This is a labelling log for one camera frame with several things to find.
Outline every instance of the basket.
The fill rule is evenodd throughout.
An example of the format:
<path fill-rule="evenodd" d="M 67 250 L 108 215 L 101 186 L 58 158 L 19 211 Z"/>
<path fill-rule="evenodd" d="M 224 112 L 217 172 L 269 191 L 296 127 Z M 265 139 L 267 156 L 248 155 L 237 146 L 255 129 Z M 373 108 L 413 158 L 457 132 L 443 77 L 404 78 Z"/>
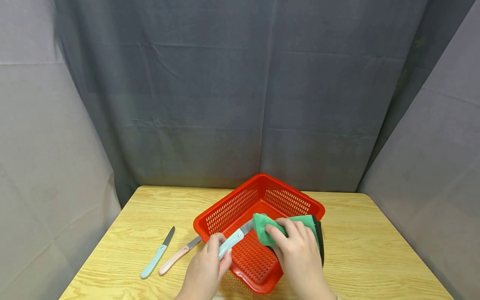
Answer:
<path fill-rule="evenodd" d="M 285 183 L 257 174 L 201 213 L 194 220 L 193 228 L 204 242 L 216 232 L 228 238 L 251 220 L 254 213 L 266 213 L 274 220 L 301 215 L 314 215 L 320 220 L 325 208 Z M 270 293 L 283 276 L 277 258 L 259 243 L 255 232 L 246 234 L 232 248 L 232 260 L 230 270 L 257 294 Z"/>

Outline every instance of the metal blade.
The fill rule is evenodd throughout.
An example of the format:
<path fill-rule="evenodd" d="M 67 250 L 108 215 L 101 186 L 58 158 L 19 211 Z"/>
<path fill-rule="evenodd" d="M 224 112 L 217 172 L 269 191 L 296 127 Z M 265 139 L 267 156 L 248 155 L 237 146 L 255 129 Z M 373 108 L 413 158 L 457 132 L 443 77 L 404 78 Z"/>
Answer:
<path fill-rule="evenodd" d="M 188 249 L 195 247 L 201 240 L 202 238 L 199 236 L 193 239 L 190 243 L 187 244 Z"/>
<path fill-rule="evenodd" d="M 172 229 L 170 229 L 170 232 L 168 233 L 167 237 L 163 241 L 163 244 L 165 246 L 168 246 L 170 244 L 170 241 L 172 240 L 172 237 L 173 237 L 174 233 L 175 233 L 175 226 L 173 226 Z"/>
<path fill-rule="evenodd" d="M 241 227 L 240 227 L 240 230 L 243 232 L 243 234 L 247 234 L 250 232 L 250 230 L 253 229 L 253 219 L 248 221 L 247 223 L 243 224 Z"/>

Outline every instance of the paring knife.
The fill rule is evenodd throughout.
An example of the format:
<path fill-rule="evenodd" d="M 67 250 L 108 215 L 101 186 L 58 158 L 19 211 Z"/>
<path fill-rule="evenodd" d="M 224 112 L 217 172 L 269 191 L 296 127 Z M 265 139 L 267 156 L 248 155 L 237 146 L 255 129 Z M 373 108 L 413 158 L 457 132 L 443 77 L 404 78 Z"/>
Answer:
<path fill-rule="evenodd" d="M 227 251 L 238 244 L 250 230 L 253 229 L 253 219 L 248 221 L 247 223 L 243 224 L 239 229 L 237 229 L 228 239 L 220 245 L 220 249 L 218 250 L 218 259 L 221 260 L 223 256 L 227 253 Z"/>
<path fill-rule="evenodd" d="M 160 267 L 160 269 L 158 270 L 158 273 L 161 276 L 163 276 L 173 266 L 173 264 L 177 260 L 179 260 L 182 256 L 187 254 L 187 252 L 190 251 L 193 247 L 195 247 L 201 240 L 202 240 L 201 237 L 196 237 L 190 243 L 186 244 L 185 247 L 183 247 L 177 253 L 175 253 L 175 255 L 170 257 L 170 259 L 167 260 L 167 262 L 164 263 L 163 266 Z"/>
<path fill-rule="evenodd" d="M 156 265 L 160 261 L 160 258 L 162 258 L 163 253 L 165 253 L 165 250 L 167 250 L 168 245 L 170 244 L 170 241 L 172 240 L 173 234 L 175 233 L 175 226 L 170 229 L 170 232 L 168 233 L 167 237 L 163 241 L 163 244 L 158 248 L 155 256 L 153 257 L 152 261 L 147 265 L 147 267 L 142 271 L 140 274 L 141 279 L 148 278 L 150 274 L 153 272 L 155 269 Z"/>

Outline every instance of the green cloth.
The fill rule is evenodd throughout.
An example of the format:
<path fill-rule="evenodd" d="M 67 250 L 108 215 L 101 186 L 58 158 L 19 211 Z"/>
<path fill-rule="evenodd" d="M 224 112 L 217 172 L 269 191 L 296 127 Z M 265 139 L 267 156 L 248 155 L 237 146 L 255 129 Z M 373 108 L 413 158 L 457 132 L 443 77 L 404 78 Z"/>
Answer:
<path fill-rule="evenodd" d="M 316 220 L 316 218 L 314 218 L 312 215 L 305 215 L 305 216 L 293 216 L 287 219 L 292 221 L 301 221 L 306 227 L 309 227 L 313 231 L 313 234 L 317 239 L 318 248 L 321 249 L 320 243 L 318 240 L 317 228 L 315 227 L 315 221 L 314 221 Z M 261 215 L 261 214 L 253 214 L 253 228 L 255 228 L 255 232 L 257 233 L 258 240 L 262 245 L 269 246 L 269 247 L 277 246 L 273 238 L 268 233 L 265 232 L 266 225 L 272 225 L 277 227 L 285 236 L 288 237 L 288 234 L 285 228 L 277 224 L 274 220 L 272 220 L 268 216 Z"/>

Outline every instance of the wooden table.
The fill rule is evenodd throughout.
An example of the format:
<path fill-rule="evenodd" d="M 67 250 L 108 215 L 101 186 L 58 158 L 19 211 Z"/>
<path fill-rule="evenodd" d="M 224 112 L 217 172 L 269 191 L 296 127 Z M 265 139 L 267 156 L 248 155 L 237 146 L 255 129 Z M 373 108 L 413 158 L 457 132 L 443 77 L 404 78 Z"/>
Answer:
<path fill-rule="evenodd" d="M 173 299 L 200 242 L 163 277 L 158 268 L 197 236 L 197 215 L 229 193 L 206 188 L 140 187 L 122 210 L 60 300 Z M 306 192 L 326 208 L 322 219 L 325 276 L 345 299 L 451 299 L 422 260 L 372 202 L 358 193 Z M 152 275 L 140 273 L 172 226 L 176 231 Z M 265 296 L 253 294 L 230 272 L 216 300 L 294 299 L 281 279 Z"/>

